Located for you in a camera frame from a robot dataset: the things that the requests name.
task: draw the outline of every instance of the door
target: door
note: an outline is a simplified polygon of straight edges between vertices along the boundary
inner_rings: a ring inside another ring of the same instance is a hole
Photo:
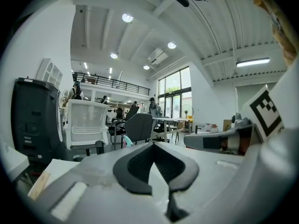
[[[166,97],[164,116],[170,118],[179,118],[181,110],[181,95],[172,95]]]

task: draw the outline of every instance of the paper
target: paper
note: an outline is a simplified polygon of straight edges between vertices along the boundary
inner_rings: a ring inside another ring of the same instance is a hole
[[[253,98],[243,106],[242,118],[249,118],[255,123],[262,139],[276,134],[283,125],[279,112],[264,86]]]

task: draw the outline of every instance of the person in cap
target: person in cap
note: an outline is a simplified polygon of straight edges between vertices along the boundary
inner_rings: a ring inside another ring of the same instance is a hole
[[[160,105],[158,105],[155,101],[155,98],[150,98],[150,105],[149,105],[149,113],[153,116],[153,118],[162,118],[163,114],[162,114],[162,109],[160,107]],[[154,128],[157,126],[158,124],[158,120],[154,119],[153,120],[153,126]]]

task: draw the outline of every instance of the chair backrest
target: chair backrest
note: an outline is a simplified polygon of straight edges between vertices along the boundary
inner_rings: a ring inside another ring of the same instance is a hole
[[[66,145],[70,149],[75,145],[90,145],[98,140],[108,143],[103,135],[108,105],[93,101],[69,100],[68,128],[66,129]]]
[[[150,138],[152,120],[151,114],[135,114],[125,122],[127,136],[132,142]]]
[[[132,118],[137,113],[138,110],[139,110],[138,106],[131,107],[130,110],[129,110],[129,113],[127,114],[127,116],[125,118],[125,121],[129,120],[130,118]]]

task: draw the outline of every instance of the tree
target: tree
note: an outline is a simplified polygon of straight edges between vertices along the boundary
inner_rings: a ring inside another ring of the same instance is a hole
[[[178,86],[168,87],[166,93],[178,91],[180,88]]]

